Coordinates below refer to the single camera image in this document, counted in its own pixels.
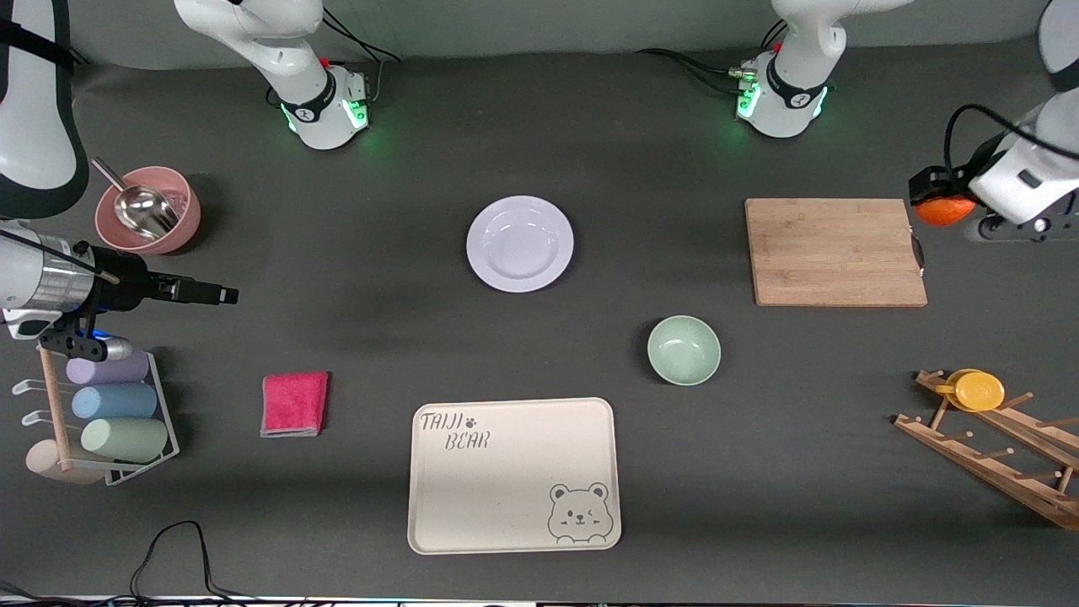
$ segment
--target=table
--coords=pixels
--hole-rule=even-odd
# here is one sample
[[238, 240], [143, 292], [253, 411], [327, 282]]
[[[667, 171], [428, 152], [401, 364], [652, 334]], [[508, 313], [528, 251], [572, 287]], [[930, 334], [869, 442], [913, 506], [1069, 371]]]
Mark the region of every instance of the table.
[[[264, 105], [254, 70], [82, 72], [87, 151], [118, 169], [175, 167], [203, 201], [193, 248], [151, 266], [238, 287], [241, 300], [148, 301], [101, 319], [158, 355], [182, 444], [131, 483], [27, 472], [47, 429], [18, 418], [44, 400], [5, 399], [3, 578], [119, 593], [159, 528], [195, 519], [217, 581], [262, 595], [1075, 605], [1079, 536], [888, 417], [935, 405], [912, 371], [959, 367], [1035, 391], [1026, 411], [1043, 419], [1075, 415], [1076, 245], [974, 244], [920, 225], [928, 307], [759, 308], [745, 233], [750, 196], [904, 196], [907, 177], [940, 162], [955, 107], [1015, 116], [1048, 98], [1035, 44], [859, 49], [836, 79], [820, 120], [778, 141], [660, 57], [409, 60], [386, 68], [372, 129], [322, 153]], [[956, 155], [993, 132], [964, 119]], [[104, 188], [95, 175], [37, 227], [94, 236]], [[516, 193], [558, 204], [578, 244], [568, 274], [529, 294], [487, 288], [464, 251], [475, 213]], [[647, 330], [675, 314], [723, 342], [716, 377], [697, 388], [646, 367]], [[0, 385], [38, 376], [26, 345], [0, 341]], [[333, 373], [323, 436], [259, 439], [262, 377], [310, 370]], [[618, 546], [411, 552], [418, 408], [592, 396], [615, 410]], [[948, 423], [972, 428], [974, 445], [1007, 444]], [[159, 546], [145, 592], [202, 592], [188, 534]]]

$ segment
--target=green bowl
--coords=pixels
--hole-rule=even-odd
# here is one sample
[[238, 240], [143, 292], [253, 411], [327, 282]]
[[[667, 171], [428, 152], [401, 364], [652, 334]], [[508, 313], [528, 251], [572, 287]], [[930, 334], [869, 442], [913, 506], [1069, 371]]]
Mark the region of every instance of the green bowl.
[[693, 317], [665, 319], [648, 336], [648, 362], [675, 386], [696, 386], [720, 369], [720, 339]]

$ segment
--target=green indicator light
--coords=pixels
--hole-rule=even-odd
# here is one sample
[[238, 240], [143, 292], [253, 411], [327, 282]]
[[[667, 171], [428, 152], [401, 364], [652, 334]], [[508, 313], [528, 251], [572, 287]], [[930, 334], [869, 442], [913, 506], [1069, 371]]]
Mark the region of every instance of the green indicator light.
[[296, 133], [296, 124], [292, 124], [292, 116], [288, 114], [288, 110], [285, 109], [285, 104], [281, 105], [281, 112], [285, 114], [285, 120], [288, 121], [288, 129]]
[[824, 86], [824, 89], [820, 92], [820, 99], [817, 99], [817, 109], [812, 110], [814, 118], [820, 115], [820, 110], [821, 108], [824, 107], [824, 97], [827, 96], [828, 96], [828, 86]]
[[742, 93], [748, 100], [738, 104], [738, 114], [742, 118], [749, 118], [753, 115], [753, 110], [756, 109], [756, 101], [761, 98], [761, 85], [756, 82], [753, 83], [748, 91]]
[[367, 111], [363, 102], [341, 99], [341, 107], [344, 108], [344, 112], [357, 130], [367, 126]]

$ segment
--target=orange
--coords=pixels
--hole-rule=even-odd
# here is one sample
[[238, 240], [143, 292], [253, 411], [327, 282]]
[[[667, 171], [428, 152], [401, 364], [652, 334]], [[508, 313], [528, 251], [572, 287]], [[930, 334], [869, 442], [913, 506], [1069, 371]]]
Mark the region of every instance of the orange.
[[951, 225], [962, 219], [978, 206], [974, 201], [961, 195], [934, 197], [914, 205], [914, 212], [930, 225]]

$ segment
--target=purple roller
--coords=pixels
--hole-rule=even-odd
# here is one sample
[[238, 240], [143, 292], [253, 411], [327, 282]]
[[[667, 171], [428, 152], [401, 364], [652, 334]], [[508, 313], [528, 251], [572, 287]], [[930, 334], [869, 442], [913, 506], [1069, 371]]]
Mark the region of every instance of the purple roller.
[[71, 359], [67, 369], [68, 380], [80, 386], [142, 382], [149, 371], [150, 361], [141, 350], [135, 350], [122, 361], [107, 363]]

